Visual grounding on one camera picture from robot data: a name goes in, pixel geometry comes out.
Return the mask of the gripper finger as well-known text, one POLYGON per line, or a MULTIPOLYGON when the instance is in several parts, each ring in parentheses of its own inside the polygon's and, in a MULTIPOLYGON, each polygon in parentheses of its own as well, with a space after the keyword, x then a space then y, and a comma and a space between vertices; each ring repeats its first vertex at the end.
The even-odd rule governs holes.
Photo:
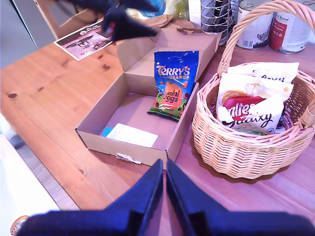
POLYGON ((119 15, 118 17, 108 16, 108 31, 112 41, 138 37, 153 37, 158 33, 152 27, 145 26, 132 20, 127 15, 119 15))
POLYGON ((119 0, 118 3, 127 8, 144 10, 144 11, 157 11, 158 9, 150 3, 149 0, 119 0))
POLYGON ((157 160, 140 180, 105 209, 106 236, 142 236, 163 193, 163 162, 157 160))
POLYGON ((167 161, 166 190, 186 236, 211 236, 206 213, 227 211, 197 187, 171 159, 167 161))

